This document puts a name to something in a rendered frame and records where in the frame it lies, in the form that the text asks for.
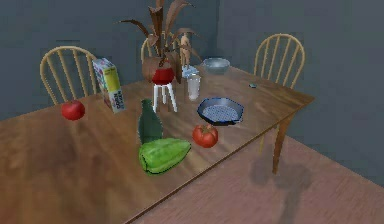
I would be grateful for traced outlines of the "clear glass cup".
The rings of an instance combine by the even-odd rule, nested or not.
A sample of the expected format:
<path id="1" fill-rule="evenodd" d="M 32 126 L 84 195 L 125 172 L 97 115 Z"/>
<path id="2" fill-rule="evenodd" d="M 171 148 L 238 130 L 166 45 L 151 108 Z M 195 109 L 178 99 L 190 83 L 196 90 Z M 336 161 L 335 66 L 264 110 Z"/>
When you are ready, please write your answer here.
<path id="1" fill-rule="evenodd" d="M 199 97 L 200 79 L 201 77 L 199 75 L 191 75 L 187 79 L 188 96 L 190 100 L 196 100 Z"/>

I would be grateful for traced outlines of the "red tomato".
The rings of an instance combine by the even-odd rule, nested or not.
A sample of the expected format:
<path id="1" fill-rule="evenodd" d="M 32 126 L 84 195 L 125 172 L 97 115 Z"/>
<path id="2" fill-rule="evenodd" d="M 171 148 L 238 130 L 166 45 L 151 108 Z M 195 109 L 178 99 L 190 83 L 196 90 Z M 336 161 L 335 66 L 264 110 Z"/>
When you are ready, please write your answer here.
<path id="1" fill-rule="evenodd" d="M 198 125 L 192 132 L 196 144 L 203 148 L 211 148 L 218 142 L 218 131 L 212 125 Z"/>

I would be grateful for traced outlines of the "black frying pan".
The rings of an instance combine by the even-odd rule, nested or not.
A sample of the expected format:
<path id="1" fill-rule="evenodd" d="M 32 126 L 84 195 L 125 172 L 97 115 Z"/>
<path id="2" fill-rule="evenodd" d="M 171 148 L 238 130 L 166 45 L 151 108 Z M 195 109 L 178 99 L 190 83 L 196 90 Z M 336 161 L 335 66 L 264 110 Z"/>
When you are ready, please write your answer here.
<path id="1" fill-rule="evenodd" d="M 213 126 L 235 125 L 242 121 L 244 107 L 230 98 L 204 99 L 197 108 L 198 115 Z"/>

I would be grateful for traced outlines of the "red white stool-shaped object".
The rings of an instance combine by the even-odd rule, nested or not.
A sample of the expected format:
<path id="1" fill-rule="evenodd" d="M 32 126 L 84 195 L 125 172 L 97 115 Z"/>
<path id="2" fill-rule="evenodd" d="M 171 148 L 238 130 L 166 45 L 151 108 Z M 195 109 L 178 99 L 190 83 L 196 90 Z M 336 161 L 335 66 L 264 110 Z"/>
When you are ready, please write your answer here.
<path id="1" fill-rule="evenodd" d="M 157 110 L 158 94 L 162 93 L 162 102 L 166 103 L 166 91 L 168 91 L 173 110 L 177 111 L 177 104 L 175 94 L 173 91 L 172 81 L 175 74 L 171 68 L 157 69 L 155 75 L 152 78 L 153 86 L 153 110 Z"/>

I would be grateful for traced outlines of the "pale blue shaker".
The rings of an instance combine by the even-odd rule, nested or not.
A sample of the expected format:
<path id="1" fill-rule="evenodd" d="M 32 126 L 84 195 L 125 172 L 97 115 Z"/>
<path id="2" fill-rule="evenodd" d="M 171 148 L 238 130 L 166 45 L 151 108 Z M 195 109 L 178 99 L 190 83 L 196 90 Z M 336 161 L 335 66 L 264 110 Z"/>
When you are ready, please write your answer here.
<path id="1" fill-rule="evenodd" d="M 192 75 L 197 75 L 199 71 L 194 66 L 183 66 L 182 67 L 182 77 L 183 78 L 189 78 Z"/>

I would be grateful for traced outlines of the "dark green glass bottle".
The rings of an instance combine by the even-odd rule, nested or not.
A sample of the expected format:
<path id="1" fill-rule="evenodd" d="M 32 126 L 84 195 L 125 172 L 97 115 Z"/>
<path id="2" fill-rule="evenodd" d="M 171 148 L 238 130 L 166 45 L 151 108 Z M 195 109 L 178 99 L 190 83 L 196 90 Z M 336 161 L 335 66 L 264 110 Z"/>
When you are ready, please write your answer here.
<path id="1" fill-rule="evenodd" d="M 163 137 L 163 126 L 160 118 L 153 110 L 152 101 L 143 99 L 141 101 L 142 112 L 138 119 L 138 134 L 142 144 L 161 139 Z"/>

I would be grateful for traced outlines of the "green lettuce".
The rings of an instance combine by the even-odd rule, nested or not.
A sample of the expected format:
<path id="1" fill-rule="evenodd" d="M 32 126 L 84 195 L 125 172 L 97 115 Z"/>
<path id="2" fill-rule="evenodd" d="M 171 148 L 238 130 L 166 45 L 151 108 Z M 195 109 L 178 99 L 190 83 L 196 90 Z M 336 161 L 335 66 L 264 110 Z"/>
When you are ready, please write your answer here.
<path id="1" fill-rule="evenodd" d="M 144 172 L 160 175 L 177 166 L 187 156 L 191 143 L 176 138 L 158 139 L 139 148 L 139 162 Z"/>

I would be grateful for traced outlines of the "clear glass bowl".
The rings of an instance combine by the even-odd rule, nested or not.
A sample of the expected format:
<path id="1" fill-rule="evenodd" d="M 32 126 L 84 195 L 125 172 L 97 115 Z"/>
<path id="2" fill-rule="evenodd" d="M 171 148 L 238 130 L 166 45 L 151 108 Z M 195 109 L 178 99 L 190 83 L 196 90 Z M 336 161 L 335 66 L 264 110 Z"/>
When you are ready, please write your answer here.
<path id="1" fill-rule="evenodd" d="M 230 67 L 230 62 L 224 58 L 207 58 L 203 61 L 204 69 L 215 75 L 224 74 Z"/>

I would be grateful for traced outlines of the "tan wooden figure statue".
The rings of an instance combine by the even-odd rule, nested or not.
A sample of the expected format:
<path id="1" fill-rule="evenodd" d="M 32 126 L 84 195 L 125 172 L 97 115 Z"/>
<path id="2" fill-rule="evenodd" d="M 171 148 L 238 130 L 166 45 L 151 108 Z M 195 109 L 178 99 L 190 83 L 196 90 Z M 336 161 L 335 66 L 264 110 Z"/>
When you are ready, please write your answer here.
<path id="1" fill-rule="evenodd" d="M 185 46 L 190 47 L 190 40 L 189 40 L 188 35 L 186 33 L 184 33 L 183 36 L 181 37 L 181 44 L 184 47 Z M 185 49 L 184 47 L 180 49 L 180 53 L 182 55 L 182 65 L 189 67 L 190 66 L 191 53 L 189 50 Z"/>

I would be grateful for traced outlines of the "pale wooden spindle chair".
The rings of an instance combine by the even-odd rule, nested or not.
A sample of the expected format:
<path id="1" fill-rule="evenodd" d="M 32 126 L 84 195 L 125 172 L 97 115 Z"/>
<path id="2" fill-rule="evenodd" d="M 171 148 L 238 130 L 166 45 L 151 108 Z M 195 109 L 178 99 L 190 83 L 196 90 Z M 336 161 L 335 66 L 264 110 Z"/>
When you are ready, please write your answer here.
<path id="1" fill-rule="evenodd" d="M 55 105 L 58 105 L 59 101 L 58 101 L 58 98 L 57 98 L 56 94 L 54 93 L 51 85 L 49 84 L 49 81 L 47 78 L 47 73 L 46 73 L 47 69 L 50 70 L 50 72 L 53 76 L 53 79 L 55 81 L 56 87 L 60 93 L 62 100 L 64 102 L 68 102 L 70 99 L 77 99 L 77 94 L 76 94 L 76 91 L 75 91 L 75 88 L 73 85 L 72 76 L 69 72 L 69 69 L 68 69 L 68 66 L 67 66 L 67 63 L 66 63 L 66 60 L 64 57 L 64 53 L 66 51 L 70 52 L 72 55 L 73 61 L 74 61 L 75 66 L 76 66 L 77 75 L 78 75 L 78 78 L 79 78 L 79 81 L 81 84 L 81 88 L 83 91 L 83 95 L 85 97 L 87 97 L 90 95 L 90 93 L 88 92 L 88 87 L 87 87 L 87 83 L 85 80 L 85 75 L 84 75 L 83 69 L 81 67 L 81 62 L 80 62 L 80 56 L 81 55 L 84 56 L 84 58 L 87 62 L 89 79 L 91 81 L 91 86 L 92 86 L 92 94 L 97 93 L 96 76 L 95 76 L 95 72 L 94 72 L 93 64 L 92 64 L 92 62 L 94 60 L 96 60 L 96 57 L 90 51 L 83 49 L 81 47 L 78 47 L 78 46 L 58 46 L 58 47 L 50 49 L 42 57 L 42 59 L 40 61 L 40 65 L 39 65 L 41 81 L 42 81 L 48 95 L 50 96 L 52 102 Z M 64 73 L 65 81 L 67 82 L 70 93 L 71 93 L 70 98 L 67 96 L 67 94 L 64 90 L 63 83 L 62 83 L 61 79 L 59 78 L 58 72 L 56 71 L 55 65 L 52 61 L 53 57 L 57 57 L 59 62 L 60 62 L 61 68 L 62 68 L 63 73 Z"/>
<path id="2" fill-rule="evenodd" d="M 273 34 L 255 53 L 253 74 L 293 89 L 306 61 L 303 44 L 291 34 Z"/>
<path id="3" fill-rule="evenodd" d="M 177 50 L 181 45 L 179 37 L 175 36 L 172 32 L 168 34 L 168 37 L 165 37 L 165 32 L 162 32 L 162 43 L 168 43 L 168 48 L 170 51 Z M 144 60 L 146 57 L 154 57 L 156 55 L 156 46 L 151 46 L 148 42 L 148 39 L 145 39 L 140 50 L 141 60 Z"/>

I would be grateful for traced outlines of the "brown potted house plant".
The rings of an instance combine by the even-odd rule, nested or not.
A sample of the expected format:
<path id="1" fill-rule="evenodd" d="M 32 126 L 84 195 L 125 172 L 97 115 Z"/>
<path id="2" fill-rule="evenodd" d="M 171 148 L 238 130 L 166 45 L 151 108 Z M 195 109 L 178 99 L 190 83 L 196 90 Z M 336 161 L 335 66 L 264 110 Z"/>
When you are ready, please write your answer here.
<path id="1" fill-rule="evenodd" d="M 179 28 L 177 31 L 171 32 L 180 11 L 186 6 L 191 6 L 191 3 L 187 0 L 173 0 L 167 14 L 164 14 L 165 0 L 155 1 L 156 6 L 148 8 L 152 20 L 151 25 L 146 27 L 143 23 L 134 19 L 122 20 L 122 23 L 134 24 L 142 31 L 146 37 L 143 50 L 151 48 L 155 50 L 154 56 L 149 55 L 146 57 L 143 55 L 141 57 L 143 77 L 151 82 L 152 77 L 158 69 L 163 69 L 169 65 L 175 73 L 177 82 L 180 83 L 182 78 L 180 50 L 187 50 L 200 59 L 197 51 L 187 44 L 180 44 L 174 49 L 171 48 L 171 45 L 181 34 L 189 33 L 197 35 L 197 33 L 190 28 Z"/>

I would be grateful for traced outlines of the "colourful cereal box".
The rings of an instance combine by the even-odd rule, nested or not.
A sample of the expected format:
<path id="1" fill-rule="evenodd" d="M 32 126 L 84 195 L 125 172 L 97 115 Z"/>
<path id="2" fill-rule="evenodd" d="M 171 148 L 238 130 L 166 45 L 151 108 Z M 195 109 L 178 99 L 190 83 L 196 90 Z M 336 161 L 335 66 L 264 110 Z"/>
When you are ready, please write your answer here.
<path id="1" fill-rule="evenodd" d="M 105 104 L 113 113 L 126 109 L 116 66 L 106 58 L 92 61 Z"/>

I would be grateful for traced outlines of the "brown wooden dining table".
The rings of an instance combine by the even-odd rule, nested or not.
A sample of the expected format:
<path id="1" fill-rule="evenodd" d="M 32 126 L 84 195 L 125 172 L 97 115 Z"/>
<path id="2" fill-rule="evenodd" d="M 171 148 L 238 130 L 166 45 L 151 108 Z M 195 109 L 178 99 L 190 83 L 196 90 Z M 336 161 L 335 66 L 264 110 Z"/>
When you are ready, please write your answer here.
<path id="1" fill-rule="evenodd" d="M 139 164 L 137 119 L 153 87 L 140 81 L 123 94 L 127 108 L 118 114 L 93 95 L 78 121 L 54 106 L 0 122 L 0 224 L 131 222 L 273 126 L 288 127 L 313 100 L 236 68 L 204 75 L 200 96 L 240 103 L 242 121 L 219 128 L 214 147 L 194 145 L 175 168 L 149 176 Z"/>

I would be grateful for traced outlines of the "red apple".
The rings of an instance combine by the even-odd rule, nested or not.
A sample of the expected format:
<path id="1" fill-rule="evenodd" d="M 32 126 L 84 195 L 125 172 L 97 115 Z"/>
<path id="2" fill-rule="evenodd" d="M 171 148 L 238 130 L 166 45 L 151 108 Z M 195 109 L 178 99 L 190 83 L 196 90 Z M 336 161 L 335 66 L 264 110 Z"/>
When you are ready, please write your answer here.
<path id="1" fill-rule="evenodd" d="M 79 120 L 85 115 L 85 106 L 77 100 L 69 101 L 61 106 L 61 114 L 67 120 Z"/>

